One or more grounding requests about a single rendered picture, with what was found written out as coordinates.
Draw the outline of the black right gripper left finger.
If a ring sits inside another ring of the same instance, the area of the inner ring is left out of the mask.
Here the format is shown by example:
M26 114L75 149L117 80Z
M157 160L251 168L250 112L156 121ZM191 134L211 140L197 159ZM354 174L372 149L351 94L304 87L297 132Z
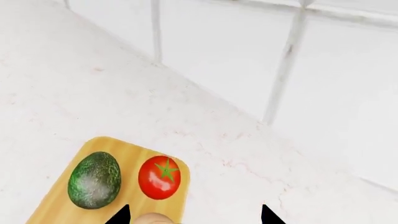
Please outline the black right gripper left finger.
M130 224L131 221L131 213L129 209L129 205L126 204L121 208L118 212L116 212L107 222L106 224Z

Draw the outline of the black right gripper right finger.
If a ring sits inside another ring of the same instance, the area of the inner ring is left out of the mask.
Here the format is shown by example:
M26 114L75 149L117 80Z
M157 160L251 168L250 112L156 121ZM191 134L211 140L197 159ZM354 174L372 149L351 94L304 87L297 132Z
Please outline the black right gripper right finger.
M286 224L265 204L262 205L261 222L262 224Z

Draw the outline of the tan onion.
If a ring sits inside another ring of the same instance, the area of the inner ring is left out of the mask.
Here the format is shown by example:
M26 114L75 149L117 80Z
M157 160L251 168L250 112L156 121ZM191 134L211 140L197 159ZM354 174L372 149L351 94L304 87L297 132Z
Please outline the tan onion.
M146 213L133 220L132 224L175 224L169 217L159 213Z

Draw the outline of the dark green avocado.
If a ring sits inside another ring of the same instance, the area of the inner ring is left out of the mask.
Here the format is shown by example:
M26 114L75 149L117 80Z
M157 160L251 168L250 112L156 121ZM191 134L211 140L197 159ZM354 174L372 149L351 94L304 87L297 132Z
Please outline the dark green avocado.
M74 168L67 193L74 205L93 210L112 203L121 188L121 170L107 152L93 152Z

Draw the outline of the red tomato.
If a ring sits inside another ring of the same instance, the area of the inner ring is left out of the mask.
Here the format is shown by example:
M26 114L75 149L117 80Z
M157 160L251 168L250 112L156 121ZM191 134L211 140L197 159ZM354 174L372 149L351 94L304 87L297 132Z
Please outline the red tomato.
M171 197L181 183L181 171L168 156L153 156L139 169L138 184L147 197L163 200Z

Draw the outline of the wooden cutting board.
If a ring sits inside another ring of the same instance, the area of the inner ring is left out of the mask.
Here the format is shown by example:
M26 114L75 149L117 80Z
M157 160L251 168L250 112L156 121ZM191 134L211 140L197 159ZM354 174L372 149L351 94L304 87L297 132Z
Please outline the wooden cutting board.
M67 194L67 184L73 169L89 154L103 151L110 153L121 170L121 190L108 206L96 210L79 208ZM160 152L109 137L90 139L75 154L69 165L46 194L35 212L25 224L105 224L123 206L129 205L131 218L149 213L161 213L176 223L181 223L190 183L190 171L181 160L174 158L181 171L181 183L177 192L164 200L153 200L145 196L138 184L141 165Z

